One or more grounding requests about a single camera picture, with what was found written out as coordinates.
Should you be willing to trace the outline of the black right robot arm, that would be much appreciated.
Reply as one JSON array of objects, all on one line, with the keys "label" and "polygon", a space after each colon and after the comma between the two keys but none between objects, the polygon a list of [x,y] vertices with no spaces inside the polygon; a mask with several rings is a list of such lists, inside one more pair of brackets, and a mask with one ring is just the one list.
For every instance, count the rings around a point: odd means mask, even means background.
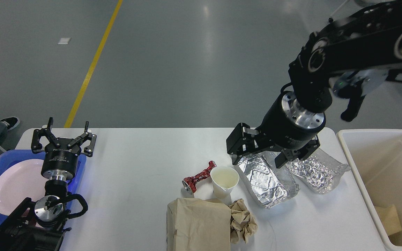
[{"label": "black right robot arm", "polygon": [[402,0],[362,8],[342,20],[329,19],[311,33],[289,64],[290,82],[252,130],[239,123],[226,139],[232,164],[264,151],[278,152],[276,168],[304,160],[320,146],[332,95],[348,99],[341,119],[352,121],[365,96],[385,81],[402,83]]}]

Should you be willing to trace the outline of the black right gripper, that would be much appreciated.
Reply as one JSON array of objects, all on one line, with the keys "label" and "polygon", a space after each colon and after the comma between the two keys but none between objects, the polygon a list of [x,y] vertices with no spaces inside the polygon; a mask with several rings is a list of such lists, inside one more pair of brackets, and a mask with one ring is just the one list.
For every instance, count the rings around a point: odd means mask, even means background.
[{"label": "black right gripper", "polygon": [[[290,123],[282,127],[274,124],[272,116],[277,112],[285,113]],[[226,139],[227,153],[232,165],[237,165],[244,156],[274,151],[276,144],[284,148],[274,159],[276,169],[280,169],[289,161],[308,159],[319,148],[317,134],[325,123],[325,113],[313,113],[303,108],[295,92],[282,92],[257,130],[245,123],[236,125]]]}]

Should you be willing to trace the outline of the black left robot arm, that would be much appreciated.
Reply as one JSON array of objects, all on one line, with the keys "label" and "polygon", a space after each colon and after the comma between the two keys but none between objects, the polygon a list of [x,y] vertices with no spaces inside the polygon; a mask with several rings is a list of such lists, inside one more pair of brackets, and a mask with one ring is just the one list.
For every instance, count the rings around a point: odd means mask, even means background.
[{"label": "black left robot arm", "polygon": [[31,150],[45,153],[40,174],[46,178],[45,194],[37,201],[25,198],[0,224],[0,251],[58,251],[69,219],[83,216],[88,204],[80,194],[71,193],[68,185],[77,176],[81,155],[93,156],[97,136],[89,122],[76,138],[58,138],[52,133],[53,118],[46,127],[35,129]]}]

